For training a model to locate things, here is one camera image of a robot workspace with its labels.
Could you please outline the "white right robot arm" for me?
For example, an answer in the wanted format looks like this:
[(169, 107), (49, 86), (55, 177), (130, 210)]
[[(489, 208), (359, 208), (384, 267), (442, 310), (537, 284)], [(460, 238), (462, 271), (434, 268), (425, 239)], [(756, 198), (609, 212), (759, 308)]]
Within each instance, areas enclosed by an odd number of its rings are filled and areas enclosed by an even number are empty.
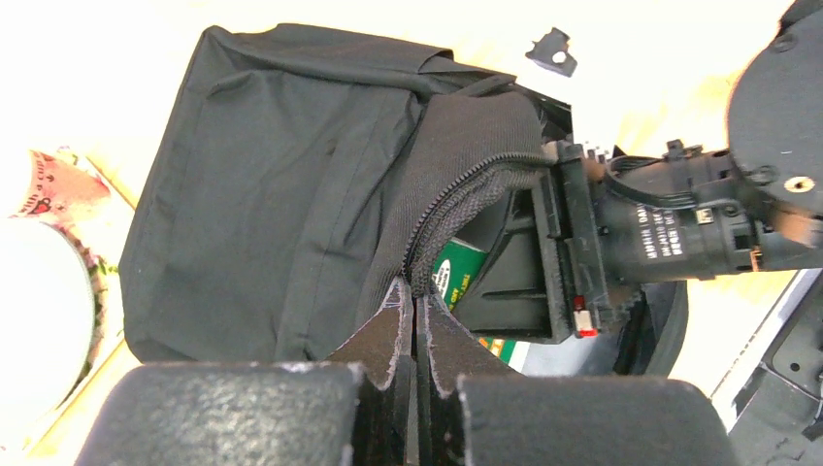
[(558, 162), (515, 192), (455, 305), (483, 336), (560, 343), (627, 320), (649, 283), (822, 264), (822, 5), (796, 1), (747, 66), (729, 146), (671, 141), (603, 159), (552, 142)]

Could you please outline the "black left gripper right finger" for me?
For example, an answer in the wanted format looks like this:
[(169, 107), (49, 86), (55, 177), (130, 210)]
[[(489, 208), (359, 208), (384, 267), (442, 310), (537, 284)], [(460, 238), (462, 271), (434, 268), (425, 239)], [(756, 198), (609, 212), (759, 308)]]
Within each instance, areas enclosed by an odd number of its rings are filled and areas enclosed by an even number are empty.
[(705, 395), (659, 377), (530, 378), (415, 300), (424, 465), (734, 465)]

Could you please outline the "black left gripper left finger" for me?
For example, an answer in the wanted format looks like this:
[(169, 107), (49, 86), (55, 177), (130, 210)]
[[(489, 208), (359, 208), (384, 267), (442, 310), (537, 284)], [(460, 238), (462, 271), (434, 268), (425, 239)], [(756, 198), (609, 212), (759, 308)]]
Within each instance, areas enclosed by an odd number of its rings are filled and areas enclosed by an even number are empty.
[(146, 364), (106, 399), (80, 465), (400, 465), (413, 305), (378, 311), (319, 362)]

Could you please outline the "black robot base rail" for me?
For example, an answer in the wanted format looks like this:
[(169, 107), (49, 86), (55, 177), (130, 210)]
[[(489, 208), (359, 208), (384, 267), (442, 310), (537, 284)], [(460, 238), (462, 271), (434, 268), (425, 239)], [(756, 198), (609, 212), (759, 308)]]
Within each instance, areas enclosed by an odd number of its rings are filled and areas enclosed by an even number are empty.
[(734, 399), (741, 465), (822, 463), (822, 276), (803, 291)]

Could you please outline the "green paperback book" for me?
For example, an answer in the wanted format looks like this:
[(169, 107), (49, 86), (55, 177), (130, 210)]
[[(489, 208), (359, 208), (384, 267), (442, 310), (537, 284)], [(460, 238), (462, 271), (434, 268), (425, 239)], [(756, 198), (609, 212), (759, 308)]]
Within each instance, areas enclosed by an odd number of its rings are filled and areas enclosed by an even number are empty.
[[(475, 281), (486, 255), (484, 250), (453, 238), (436, 259), (431, 279), (450, 312)], [(523, 370), (531, 347), (525, 342), (490, 337), (479, 337), (477, 342), (517, 372)]]

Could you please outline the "black fabric student bag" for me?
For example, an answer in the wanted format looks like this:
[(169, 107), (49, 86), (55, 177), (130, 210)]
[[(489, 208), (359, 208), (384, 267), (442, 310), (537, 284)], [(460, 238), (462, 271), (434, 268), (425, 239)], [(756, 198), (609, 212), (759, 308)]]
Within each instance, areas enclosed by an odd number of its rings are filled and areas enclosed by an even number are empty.
[[(487, 255), (508, 196), (558, 162), (571, 110), (450, 50), (302, 24), (203, 32), (119, 264), (124, 339), (150, 363), (319, 362), (415, 300), (446, 244)], [(651, 283), (606, 375), (668, 376), (686, 285)], [(469, 330), (477, 341), (482, 336)]]

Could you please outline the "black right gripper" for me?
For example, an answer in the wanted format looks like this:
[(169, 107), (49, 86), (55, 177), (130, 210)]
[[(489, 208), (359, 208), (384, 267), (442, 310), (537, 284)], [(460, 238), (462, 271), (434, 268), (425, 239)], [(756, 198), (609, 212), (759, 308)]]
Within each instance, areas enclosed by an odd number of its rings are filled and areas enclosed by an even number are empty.
[(623, 325), (647, 284), (749, 272), (760, 238), (740, 183), (728, 151), (679, 141), (660, 158), (601, 163), (563, 150), (508, 196), (457, 319), (482, 336), (559, 344)]

